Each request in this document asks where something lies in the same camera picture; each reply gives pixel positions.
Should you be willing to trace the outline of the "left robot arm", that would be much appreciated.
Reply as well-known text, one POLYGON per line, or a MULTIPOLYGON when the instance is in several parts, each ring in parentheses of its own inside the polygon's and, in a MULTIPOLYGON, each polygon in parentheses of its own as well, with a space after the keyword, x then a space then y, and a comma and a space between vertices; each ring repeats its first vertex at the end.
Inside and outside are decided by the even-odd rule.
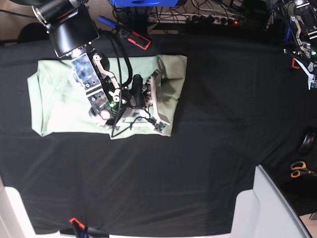
POLYGON ((272 6, 286 23, 284 53, 292 67, 307 76, 308 89, 317 88, 317 7, 309 0, 277 0, 272 6))

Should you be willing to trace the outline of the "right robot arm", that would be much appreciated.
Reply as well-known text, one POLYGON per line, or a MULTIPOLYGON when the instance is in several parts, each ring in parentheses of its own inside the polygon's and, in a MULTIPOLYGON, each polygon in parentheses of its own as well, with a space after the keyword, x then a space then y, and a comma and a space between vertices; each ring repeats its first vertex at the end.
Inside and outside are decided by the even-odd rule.
POLYGON ((99 32, 86 1, 46 0, 33 5, 32 11, 45 26, 56 55, 71 57, 73 77, 84 88, 91 105, 89 114, 98 125, 110 128, 113 135, 146 126, 162 133, 169 120, 158 110, 155 80, 160 77, 160 71, 155 70, 147 79, 133 74, 121 44, 124 39, 145 50, 150 45, 148 39, 106 17, 98 17, 99 22, 116 30, 116 34, 108 33, 107 36, 114 51, 122 53, 127 65, 128 78, 123 81, 121 76, 110 71, 108 58, 92 45, 99 32))

